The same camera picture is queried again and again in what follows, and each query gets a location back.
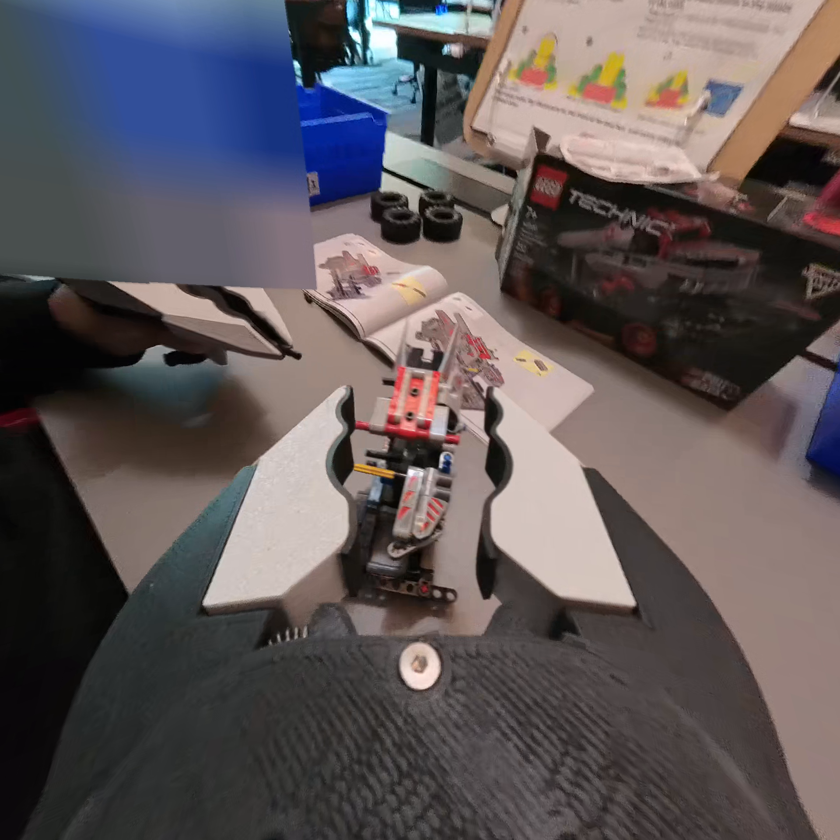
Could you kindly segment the open building instruction booklet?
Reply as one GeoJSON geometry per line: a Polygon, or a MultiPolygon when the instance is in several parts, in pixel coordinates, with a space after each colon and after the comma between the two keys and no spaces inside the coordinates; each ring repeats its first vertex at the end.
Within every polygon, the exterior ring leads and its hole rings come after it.
{"type": "Polygon", "coordinates": [[[593,394],[593,385],[505,330],[466,294],[451,291],[431,266],[398,260],[356,234],[317,243],[313,252],[317,285],[311,300],[389,361],[396,360],[405,329],[407,341],[425,354],[445,350],[459,329],[461,405],[475,436],[486,439],[490,387],[506,392],[550,432],[593,394]]]}

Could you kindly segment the person's left hand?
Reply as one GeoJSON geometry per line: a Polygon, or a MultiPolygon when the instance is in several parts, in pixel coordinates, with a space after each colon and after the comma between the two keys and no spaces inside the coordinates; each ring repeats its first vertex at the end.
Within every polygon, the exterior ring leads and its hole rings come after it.
{"type": "Polygon", "coordinates": [[[201,360],[218,360],[225,355],[204,338],[173,330],[160,319],[107,314],[64,283],[50,294],[49,312],[66,333],[105,354],[111,367],[136,364],[155,347],[201,360]]]}

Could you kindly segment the wooden desk black legs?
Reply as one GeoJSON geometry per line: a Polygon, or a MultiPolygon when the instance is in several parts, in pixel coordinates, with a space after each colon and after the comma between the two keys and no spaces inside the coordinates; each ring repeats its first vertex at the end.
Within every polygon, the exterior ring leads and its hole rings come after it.
{"type": "Polygon", "coordinates": [[[447,73],[476,79],[495,27],[490,10],[490,2],[455,2],[454,10],[441,14],[431,7],[400,7],[395,17],[375,14],[371,19],[372,27],[395,34],[400,60],[423,70],[419,138],[425,145],[434,145],[438,77],[447,73]]]}

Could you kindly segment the person's left forearm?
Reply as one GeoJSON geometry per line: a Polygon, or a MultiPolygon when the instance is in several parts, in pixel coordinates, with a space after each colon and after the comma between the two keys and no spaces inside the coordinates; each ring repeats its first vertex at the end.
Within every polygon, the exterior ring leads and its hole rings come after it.
{"type": "Polygon", "coordinates": [[[26,407],[90,370],[118,369],[139,362],[145,353],[113,354],[60,326],[49,307],[58,280],[2,277],[1,411],[26,407]]]}

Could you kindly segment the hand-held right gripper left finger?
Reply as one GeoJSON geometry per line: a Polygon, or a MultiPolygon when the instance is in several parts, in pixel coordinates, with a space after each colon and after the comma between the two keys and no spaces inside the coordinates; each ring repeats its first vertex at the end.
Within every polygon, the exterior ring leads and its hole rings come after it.
{"type": "Polygon", "coordinates": [[[203,599],[209,615],[310,617],[347,594],[340,555],[356,532],[354,394],[344,385],[256,462],[203,599]]]}

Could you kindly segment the grey desk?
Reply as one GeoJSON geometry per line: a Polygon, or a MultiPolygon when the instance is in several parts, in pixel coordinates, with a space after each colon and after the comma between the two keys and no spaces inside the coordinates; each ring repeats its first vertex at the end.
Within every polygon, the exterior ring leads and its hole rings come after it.
{"type": "MultiPolygon", "coordinates": [[[[831,376],[798,358],[724,412],[593,339],[501,295],[497,229],[467,212],[458,242],[389,246],[368,200],[312,216],[314,240],[357,234],[429,265],[501,326],[594,392],[555,430],[685,562],[740,637],[838,639],[838,491],[814,480],[805,449],[831,376]]],[[[302,292],[271,290],[301,361],[233,357],[196,419],[145,406],[124,381],[93,380],[38,413],[123,581],[133,587],[187,523],[337,386],[358,410],[383,362],[302,292]]]]}

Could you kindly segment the red grey brick truck model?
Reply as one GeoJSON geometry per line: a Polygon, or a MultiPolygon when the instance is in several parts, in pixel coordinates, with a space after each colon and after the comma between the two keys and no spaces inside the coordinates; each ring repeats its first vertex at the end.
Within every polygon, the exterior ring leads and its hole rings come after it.
{"type": "Polygon", "coordinates": [[[461,363],[468,349],[462,316],[435,316],[440,331],[422,327],[413,339],[405,325],[392,374],[391,394],[378,399],[370,420],[355,429],[381,439],[368,448],[355,474],[370,479],[355,498],[356,532],[342,556],[352,595],[401,595],[436,606],[458,600],[456,589],[435,580],[434,546],[444,535],[455,480],[455,451],[468,379],[461,363]]]}

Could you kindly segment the blue storage bin white label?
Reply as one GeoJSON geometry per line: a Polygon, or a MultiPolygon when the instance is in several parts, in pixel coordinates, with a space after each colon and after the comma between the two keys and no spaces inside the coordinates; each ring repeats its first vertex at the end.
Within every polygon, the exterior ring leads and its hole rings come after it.
{"type": "Polygon", "coordinates": [[[310,206],[378,191],[389,112],[321,84],[297,100],[310,206]]]}

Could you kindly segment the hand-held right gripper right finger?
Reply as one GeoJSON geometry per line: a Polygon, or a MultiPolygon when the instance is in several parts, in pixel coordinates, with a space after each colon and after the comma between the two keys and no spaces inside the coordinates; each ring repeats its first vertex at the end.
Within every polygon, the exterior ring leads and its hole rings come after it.
{"type": "Polygon", "coordinates": [[[585,468],[510,396],[486,395],[476,581],[486,601],[550,631],[574,613],[632,616],[637,599],[585,468]]]}

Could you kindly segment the black toy set box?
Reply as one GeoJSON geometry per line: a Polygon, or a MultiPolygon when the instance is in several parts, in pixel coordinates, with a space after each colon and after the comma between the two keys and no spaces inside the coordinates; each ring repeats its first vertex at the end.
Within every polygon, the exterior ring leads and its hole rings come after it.
{"type": "Polygon", "coordinates": [[[838,237],[763,182],[603,180],[538,130],[497,247],[502,292],[720,406],[838,330],[838,237]]]}

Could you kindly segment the blue plastic storage bin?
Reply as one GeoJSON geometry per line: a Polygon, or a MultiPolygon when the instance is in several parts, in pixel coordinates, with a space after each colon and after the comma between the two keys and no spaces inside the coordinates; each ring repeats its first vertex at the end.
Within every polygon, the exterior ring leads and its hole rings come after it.
{"type": "Polygon", "coordinates": [[[805,458],[813,467],[839,479],[839,370],[827,390],[805,458]]]}

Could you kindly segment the crumpled white paper bag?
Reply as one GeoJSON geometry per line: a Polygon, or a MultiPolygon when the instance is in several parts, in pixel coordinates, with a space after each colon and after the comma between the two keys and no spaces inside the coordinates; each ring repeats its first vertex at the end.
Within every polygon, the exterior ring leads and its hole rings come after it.
{"type": "Polygon", "coordinates": [[[569,134],[560,139],[559,151],[570,165],[606,182],[666,185],[706,177],[683,150],[670,145],[569,134]]]}

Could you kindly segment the wooden sign board with paper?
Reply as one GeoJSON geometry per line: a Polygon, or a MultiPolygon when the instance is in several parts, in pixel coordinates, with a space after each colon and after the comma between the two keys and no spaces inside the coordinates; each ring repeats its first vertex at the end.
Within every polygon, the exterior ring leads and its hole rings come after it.
{"type": "Polygon", "coordinates": [[[838,57],[838,1],[505,2],[466,106],[478,154],[532,129],[681,149],[741,183],[838,57]]]}

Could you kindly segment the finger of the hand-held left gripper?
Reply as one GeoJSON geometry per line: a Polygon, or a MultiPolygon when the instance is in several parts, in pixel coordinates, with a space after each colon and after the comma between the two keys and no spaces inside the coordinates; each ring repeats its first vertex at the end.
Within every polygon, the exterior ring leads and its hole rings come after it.
{"type": "Polygon", "coordinates": [[[222,312],[244,314],[249,309],[257,308],[277,310],[267,293],[258,288],[112,282],[114,283],[117,288],[131,292],[159,312],[187,313],[193,309],[215,308],[222,312]]]}
{"type": "Polygon", "coordinates": [[[161,320],[179,339],[211,353],[223,350],[274,360],[291,357],[291,335],[273,308],[249,309],[244,314],[215,308],[162,311],[161,320]]]}

